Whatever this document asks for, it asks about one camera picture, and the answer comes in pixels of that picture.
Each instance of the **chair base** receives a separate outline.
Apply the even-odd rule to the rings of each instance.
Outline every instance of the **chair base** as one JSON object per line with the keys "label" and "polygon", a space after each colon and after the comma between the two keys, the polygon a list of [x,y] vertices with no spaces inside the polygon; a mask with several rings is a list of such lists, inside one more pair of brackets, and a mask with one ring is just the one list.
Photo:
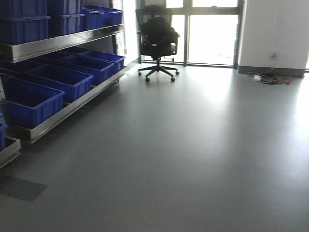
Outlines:
{"label": "chair base", "polygon": [[175,81],[175,78],[173,77],[173,75],[168,70],[175,70],[176,71],[176,75],[179,75],[178,69],[167,67],[167,66],[161,66],[160,65],[160,60],[156,61],[156,65],[155,66],[139,69],[139,76],[141,76],[141,71],[145,71],[145,70],[151,70],[149,73],[146,74],[146,82],[150,81],[150,79],[148,77],[151,74],[153,74],[154,72],[158,72],[158,71],[162,71],[162,72],[166,73],[167,75],[170,75],[172,82]]}

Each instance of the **metal shelf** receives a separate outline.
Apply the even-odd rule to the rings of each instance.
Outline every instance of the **metal shelf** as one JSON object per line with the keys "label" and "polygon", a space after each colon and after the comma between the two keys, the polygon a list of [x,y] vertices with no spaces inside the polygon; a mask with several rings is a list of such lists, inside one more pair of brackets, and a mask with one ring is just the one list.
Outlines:
{"label": "metal shelf", "polygon": [[19,150],[20,150],[19,139],[6,137],[5,143],[6,148],[0,151],[0,168],[12,162],[17,156],[19,156]]}
{"label": "metal shelf", "polygon": [[61,111],[53,115],[51,118],[47,119],[37,127],[33,129],[24,128],[17,125],[12,125],[12,129],[17,135],[17,137],[23,141],[27,141],[29,143],[34,143],[38,139],[40,139],[42,136],[44,136],[48,131],[50,131],[52,128],[57,126],[60,122],[62,122],[64,119],[69,117],[71,114],[73,114],[75,111],[80,109],[83,105],[88,103],[90,100],[95,98],[98,94],[103,92],[105,89],[107,89],[109,86],[117,82],[121,76],[123,76],[127,71],[129,70],[129,67],[125,67],[124,69],[120,70],[118,73],[101,83],[100,85],[94,87],[92,90],[90,90],[88,93],[81,96],[76,101],[70,103],[66,107],[64,107]]}
{"label": "metal shelf", "polygon": [[124,24],[119,24],[18,45],[0,43],[0,59],[13,63],[20,62],[64,48],[116,35],[123,32],[123,30]]}

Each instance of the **electrical cable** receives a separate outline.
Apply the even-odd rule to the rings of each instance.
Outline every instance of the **electrical cable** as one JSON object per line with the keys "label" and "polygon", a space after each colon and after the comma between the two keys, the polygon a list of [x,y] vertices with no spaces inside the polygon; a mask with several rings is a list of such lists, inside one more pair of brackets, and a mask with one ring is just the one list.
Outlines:
{"label": "electrical cable", "polygon": [[283,83],[289,85],[291,83],[291,79],[288,77],[293,77],[292,75],[282,75],[276,72],[267,72],[267,73],[246,72],[244,75],[249,77],[254,77],[255,75],[261,76],[261,80],[257,82],[268,85],[277,85]]}

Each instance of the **plastic storage bin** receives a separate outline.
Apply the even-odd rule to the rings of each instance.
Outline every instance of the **plastic storage bin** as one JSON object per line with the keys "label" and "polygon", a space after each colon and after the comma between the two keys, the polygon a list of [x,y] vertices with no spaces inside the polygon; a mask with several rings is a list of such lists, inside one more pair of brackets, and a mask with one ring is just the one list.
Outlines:
{"label": "plastic storage bin", "polygon": [[30,62],[30,61],[21,61],[18,63],[10,63],[0,60],[0,68],[8,69],[17,73],[23,73],[31,69],[35,69],[42,66],[41,64]]}
{"label": "plastic storage bin", "polygon": [[83,9],[83,14],[85,14],[83,30],[92,30],[102,27],[104,12]]}
{"label": "plastic storage bin", "polygon": [[68,35],[82,31],[84,14],[54,15],[49,23],[49,32],[53,35]]}
{"label": "plastic storage bin", "polygon": [[102,17],[103,25],[113,26],[113,25],[118,25],[122,23],[123,11],[121,10],[107,8],[107,7],[100,7],[100,6],[92,6],[92,5],[86,5],[84,6],[84,8],[104,12],[103,17]]}
{"label": "plastic storage bin", "polygon": [[14,72],[14,71],[11,71],[11,70],[8,70],[8,69],[1,69],[0,68],[0,73],[1,74],[6,74],[7,76],[13,76],[13,77],[17,77],[17,76],[20,76],[20,75],[22,75],[21,73],[19,73],[19,72]]}
{"label": "plastic storage bin", "polygon": [[52,52],[39,57],[29,59],[32,62],[36,62],[39,64],[55,64],[62,60],[63,58],[69,57],[71,54],[62,53],[62,52]]}
{"label": "plastic storage bin", "polygon": [[47,39],[49,19],[49,16],[0,17],[0,43],[16,45]]}
{"label": "plastic storage bin", "polygon": [[76,15],[82,12],[82,0],[48,0],[49,15]]}
{"label": "plastic storage bin", "polygon": [[47,16],[46,0],[0,0],[1,17]]}
{"label": "plastic storage bin", "polygon": [[45,65],[27,72],[24,80],[52,87],[65,92],[63,100],[73,102],[91,89],[92,75],[65,69],[53,65]]}
{"label": "plastic storage bin", "polygon": [[8,126],[5,123],[0,122],[0,151],[5,148],[5,129]]}
{"label": "plastic storage bin", "polygon": [[69,47],[63,50],[60,50],[60,52],[70,53],[70,54],[79,54],[82,52],[88,51],[88,49],[81,48],[81,47]]}
{"label": "plastic storage bin", "polygon": [[92,58],[97,58],[101,60],[106,60],[106,61],[114,63],[114,66],[112,67],[112,75],[119,72],[125,66],[124,65],[125,57],[122,57],[119,55],[114,55],[114,54],[105,53],[105,52],[96,52],[96,51],[86,51],[86,52],[81,53],[80,55],[85,56],[85,57],[92,57]]}
{"label": "plastic storage bin", "polygon": [[112,75],[113,64],[111,62],[82,56],[72,56],[62,61],[64,62],[60,64],[62,67],[93,75],[94,85],[101,84]]}
{"label": "plastic storage bin", "polygon": [[16,78],[2,81],[12,123],[34,128],[62,109],[63,91]]}
{"label": "plastic storage bin", "polygon": [[[7,76],[5,74],[0,73],[1,78],[6,79],[6,77],[3,76]],[[0,151],[2,151],[5,148],[5,129],[8,126],[5,123],[0,122]]]}

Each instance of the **black office chair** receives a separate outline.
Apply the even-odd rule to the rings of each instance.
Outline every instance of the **black office chair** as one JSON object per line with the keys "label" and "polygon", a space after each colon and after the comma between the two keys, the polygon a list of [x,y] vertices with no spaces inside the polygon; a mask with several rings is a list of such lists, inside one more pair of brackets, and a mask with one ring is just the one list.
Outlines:
{"label": "black office chair", "polygon": [[179,72],[176,68],[160,65],[161,57],[177,54],[178,33],[171,26],[172,10],[163,6],[146,6],[143,9],[135,10],[141,33],[140,54],[151,56],[156,61],[156,65],[139,69],[141,71],[151,70],[146,75],[146,82],[149,82],[149,75],[154,72],[162,71],[171,76],[171,81],[175,78],[168,70],[175,70],[176,75]]}

